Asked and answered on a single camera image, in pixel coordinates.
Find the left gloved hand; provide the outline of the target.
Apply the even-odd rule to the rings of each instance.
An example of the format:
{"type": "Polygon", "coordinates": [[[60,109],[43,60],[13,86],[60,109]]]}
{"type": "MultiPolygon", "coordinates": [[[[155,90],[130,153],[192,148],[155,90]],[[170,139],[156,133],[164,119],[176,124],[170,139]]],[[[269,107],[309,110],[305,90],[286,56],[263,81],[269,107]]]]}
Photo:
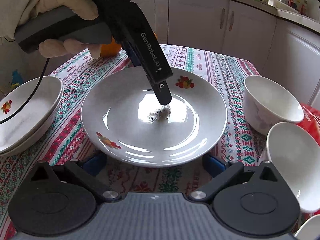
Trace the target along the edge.
{"type": "MultiPolygon", "coordinates": [[[[98,17],[97,6],[91,0],[1,0],[1,37],[13,39],[19,25],[60,6],[71,9],[83,20],[98,17]]],[[[72,38],[64,42],[47,39],[39,44],[40,54],[45,58],[77,54],[86,48],[94,59],[100,57],[100,44],[85,44],[72,38]]]]}

